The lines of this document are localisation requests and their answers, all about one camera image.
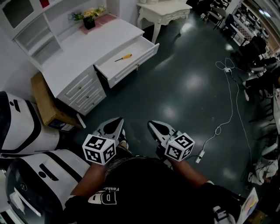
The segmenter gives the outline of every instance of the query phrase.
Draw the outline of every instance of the flower pot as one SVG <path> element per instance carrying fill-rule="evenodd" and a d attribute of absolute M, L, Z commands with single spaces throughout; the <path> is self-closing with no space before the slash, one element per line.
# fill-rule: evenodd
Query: flower pot
<path fill-rule="evenodd" d="M 93 27 L 95 27 L 95 21 L 89 21 L 89 17 L 87 18 L 84 18 L 83 21 L 84 21 L 84 27 L 88 30 L 92 29 Z"/>

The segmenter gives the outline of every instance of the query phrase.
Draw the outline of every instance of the black office chair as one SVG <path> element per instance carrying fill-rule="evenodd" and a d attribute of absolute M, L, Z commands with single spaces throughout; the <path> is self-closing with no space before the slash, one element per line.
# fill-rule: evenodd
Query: black office chair
<path fill-rule="evenodd" d="M 235 27 L 235 25 L 234 25 L 234 18 L 233 18 L 233 16 L 232 16 L 232 14 L 229 14 L 228 16 L 227 16 L 227 19 L 226 19 L 226 21 L 225 21 L 225 23 L 224 23 L 224 26 L 223 26 L 223 28 L 222 28 L 222 30 L 225 30 L 225 28 L 227 27 L 227 30 L 229 31 L 229 33 L 230 33 L 230 35 L 229 35 L 229 37 L 228 37 L 228 39 L 227 40 L 229 40 L 230 38 L 234 38 L 235 37 L 235 35 L 236 35 L 236 30 L 232 27 L 232 26 L 234 26 Z"/>
<path fill-rule="evenodd" d="M 235 52 L 232 56 L 236 56 L 240 59 L 240 66 L 243 70 L 248 70 L 254 63 L 259 63 L 259 55 L 266 52 L 266 42 L 260 36 L 254 36 L 250 43 L 244 45 L 246 39 L 239 47 L 239 52 Z"/>

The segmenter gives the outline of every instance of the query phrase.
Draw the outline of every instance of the white vanity table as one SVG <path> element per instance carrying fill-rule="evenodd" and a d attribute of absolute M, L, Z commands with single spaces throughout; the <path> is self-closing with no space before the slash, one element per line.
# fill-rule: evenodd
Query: white vanity table
<path fill-rule="evenodd" d="M 108 5 L 111 0 L 0 0 L 0 23 L 7 35 L 42 72 L 52 94 L 87 115 L 106 94 L 94 66 L 110 88 L 158 51 L 141 29 L 121 19 L 84 34 L 69 13 Z M 127 54 L 132 57 L 115 62 Z"/>
<path fill-rule="evenodd" d="M 191 6 L 186 4 L 186 0 L 167 0 L 156 4 L 138 3 L 141 7 L 137 20 L 138 28 L 142 28 L 142 19 L 145 18 L 154 23 L 154 35 L 152 43 L 156 43 L 161 25 L 168 25 L 171 20 L 179 18 L 188 19 Z"/>

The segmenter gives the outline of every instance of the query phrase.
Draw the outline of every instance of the open drawer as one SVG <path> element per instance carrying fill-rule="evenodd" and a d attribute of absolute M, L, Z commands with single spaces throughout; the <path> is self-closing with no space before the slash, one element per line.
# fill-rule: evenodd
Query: open drawer
<path fill-rule="evenodd" d="M 139 36 L 102 57 L 95 63 L 95 67 L 103 74 L 112 88 L 139 65 L 154 56 L 158 52 L 158 47 L 159 44 L 155 45 Z M 132 56 L 115 62 L 128 54 L 132 54 Z"/>

